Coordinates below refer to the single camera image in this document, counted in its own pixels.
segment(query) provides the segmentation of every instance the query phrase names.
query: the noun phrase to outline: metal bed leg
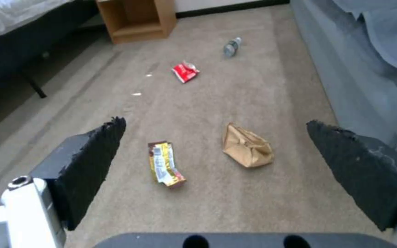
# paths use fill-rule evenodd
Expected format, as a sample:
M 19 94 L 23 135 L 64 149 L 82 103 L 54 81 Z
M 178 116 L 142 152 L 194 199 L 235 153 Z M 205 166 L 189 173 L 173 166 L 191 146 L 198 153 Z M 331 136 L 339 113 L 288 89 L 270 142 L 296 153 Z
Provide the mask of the metal bed leg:
M 36 91 L 36 93 L 38 93 L 40 98 L 47 97 L 44 91 L 42 91 L 41 87 L 39 87 L 31 77 L 29 77 L 28 75 L 26 75 L 24 72 L 21 71 L 19 71 L 19 75 L 21 75 L 21 77 L 24 78 L 24 80 L 26 80 L 30 84 L 30 86 L 32 86 L 32 88 L 34 89 L 34 91 Z

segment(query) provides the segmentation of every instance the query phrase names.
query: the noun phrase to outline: brown paper bag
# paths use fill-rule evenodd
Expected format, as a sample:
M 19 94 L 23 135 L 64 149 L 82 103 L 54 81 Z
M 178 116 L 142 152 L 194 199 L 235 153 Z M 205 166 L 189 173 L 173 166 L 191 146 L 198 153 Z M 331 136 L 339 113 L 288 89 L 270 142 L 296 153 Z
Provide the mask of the brown paper bag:
M 274 152 L 266 140 L 233 123 L 227 125 L 223 135 L 223 152 L 247 168 L 274 161 Z

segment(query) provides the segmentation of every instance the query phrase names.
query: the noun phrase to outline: wooden shelf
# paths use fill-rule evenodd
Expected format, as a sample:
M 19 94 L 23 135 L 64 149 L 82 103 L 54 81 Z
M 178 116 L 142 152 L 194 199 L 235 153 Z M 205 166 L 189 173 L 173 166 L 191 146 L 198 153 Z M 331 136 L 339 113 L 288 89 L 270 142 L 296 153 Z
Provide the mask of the wooden shelf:
M 114 44 L 160 39 L 175 27 L 174 0 L 96 0 Z
M 145 24 L 128 25 L 112 33 L 112 36 L 120 37 L 126 35 L 139 35 L 142 33 L 161 32 L 161 31 L 162 31 L 161 24 L 159 22 L 152 22 Z

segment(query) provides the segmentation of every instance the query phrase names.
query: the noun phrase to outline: water bottle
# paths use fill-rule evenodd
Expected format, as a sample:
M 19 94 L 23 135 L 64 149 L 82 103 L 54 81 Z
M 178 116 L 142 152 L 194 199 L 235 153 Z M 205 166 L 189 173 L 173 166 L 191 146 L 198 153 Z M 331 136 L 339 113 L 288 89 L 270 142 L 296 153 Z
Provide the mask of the water bottle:
M 241 45 L 241 38 L 237 37 L 232 41 L 230 41 L 228 44 L 226 44 L 223 51 L 228 58 L 233 57 L 237 53 L 237 50 L 240 47 L 240 45 Z

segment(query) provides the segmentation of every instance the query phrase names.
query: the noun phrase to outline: beige carpet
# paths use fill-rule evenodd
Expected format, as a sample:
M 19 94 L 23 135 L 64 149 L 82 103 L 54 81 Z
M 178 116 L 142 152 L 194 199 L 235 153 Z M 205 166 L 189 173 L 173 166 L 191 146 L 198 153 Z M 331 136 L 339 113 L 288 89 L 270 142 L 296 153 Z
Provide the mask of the beige carpet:
M 241 36 L 230 60 L 223 45 Z M 182 60 L 201 74 L 182 85 Z M 96 41 L 0 123 L 0 193 L 65 137 L 111 116 L 128 122 L 108 177 L 67 247 L 124 232 L 358 232 L 376 227 L 335 182 L 305 123 L 335 124 L 288 5 L 181 19 L 170 38 Z M 242 168 L 221 151 L 233 121 L 271 142 L 273 165 Z M 147 143 L 168 140 L 188 179 L 155 184 Z

